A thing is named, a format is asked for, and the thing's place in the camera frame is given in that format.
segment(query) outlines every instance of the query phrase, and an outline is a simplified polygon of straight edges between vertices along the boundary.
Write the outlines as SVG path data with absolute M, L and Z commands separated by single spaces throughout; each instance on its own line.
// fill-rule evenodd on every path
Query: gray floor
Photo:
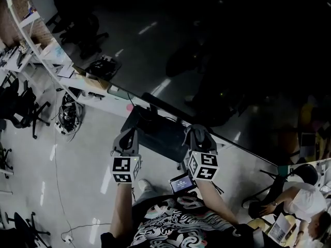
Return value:
M 42 74 L 41 68 L 35 76 L 44 80 L 48 88 L 39 103 L 45 100 L 52 103 L 44 114 L 51 120 L 55 115 L 53 84 Z M 57 107 L 63 94 L 57 93 Z M 46 127 L 39 123 L 38 139 L 34 140 L 31 128 L 18 130 L 9 122 L 1 134 L 1 142 L 5 148 L 12 148 L 9 160 L 14 167 L 14 176 L 6 181 L 1 175 L 0 190 L 8 187 L 13 196 L 0 195 L 1 215 L 7 212 L 13 216 L 18 212 L 28 218 L 34 211 L 38 229 L 51 233 L 51 237 L 45 239 L 52 247 L 68 247 L 60 238 L 62 232 L 69 230 L 66 219 L 71 227 L 99 221 L 109 223 L 117 189 L 113 180 L 107 183 L 109 156 L 112 142 L 124 122 L 125 118 L 120 116 L 86 107 L 83 125 L 70 143 L 58 133 L 54 136 L 52 125 Z M 57 144 L 56 154 L 51 157 L 54 144 Z M 168 180 L 179 175 L 176 163 L 144 147 L 140 147 L 140 154 L 144 162 L 139 178 L 169 190 Z M 223 198 L 240 222 L 246 223 L 250 219 L 247 211 L 240 207 L 242 199 L 272 182 L 259 169 L 276 172 L 276 168 L 233 146 L 221 150 L 220 159 L 221 169 L 215 183 L 225 191 Z M 56 170 L 66 216 L 59 200 Z M 141 192 L 137 183 L 133 186 L 139 197 Z M 13 223 L 5 226 L 14 227 Z M 76 247 L 100 247 L 99 236 L 108 228 L 108 225 L 100 225 L 76 229 L 73 243 Z

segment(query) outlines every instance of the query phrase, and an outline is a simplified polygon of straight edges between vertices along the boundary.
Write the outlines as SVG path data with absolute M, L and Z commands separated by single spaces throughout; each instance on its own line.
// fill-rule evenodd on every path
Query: laptop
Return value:
M 291 229 L 291 224 L 281 213 L 278 216 L 273 227 L 269 231 L 268 236 L 272 238 L 275 242 L 281 243 L 281 241 L 284 239 L 284 237 L 286 236 L 286 234 L 289 232 L 290 229 Z

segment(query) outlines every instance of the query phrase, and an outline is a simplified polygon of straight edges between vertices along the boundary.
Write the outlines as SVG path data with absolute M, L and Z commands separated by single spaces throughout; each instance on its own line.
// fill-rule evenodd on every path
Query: white sneaker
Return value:
M 257 200 L 248 200 L 243 203 L 243 208 L 244 209 L 249 209 L 249 205 L 252 204 L 253 202 L 257 202 Z
M 146 179 L 140 179 L 138 181 L 138 186 L 142 192 L 154 190 L 152 184 L 148 182 Z

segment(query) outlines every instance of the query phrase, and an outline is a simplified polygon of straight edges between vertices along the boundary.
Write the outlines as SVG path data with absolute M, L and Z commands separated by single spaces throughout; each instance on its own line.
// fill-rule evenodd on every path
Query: white t-shirt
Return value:
M 326 210 L 327 205 L 322 193 L 313 185 L 301 182 L 285 182 L 283 192 L 290 187 L 300 188 L 292 202 L 284 203 L 284 211 L 295 214 L 298 219 L 311 222 L 311 217 Z

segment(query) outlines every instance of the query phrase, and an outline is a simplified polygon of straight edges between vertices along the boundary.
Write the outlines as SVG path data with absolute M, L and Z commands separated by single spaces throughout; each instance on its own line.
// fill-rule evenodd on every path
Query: gray pants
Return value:
M 161 193 L 159 193 L 155 190 L 146 190 L 141 194 L 141 196 L 137 199 L 137 201 L 134 202 L 133 206 L 141 203 L 142 201 L 144 201 L 146 199 L 150 199 L 150 198 L 161 196 L 161 195 L 162 195 Z

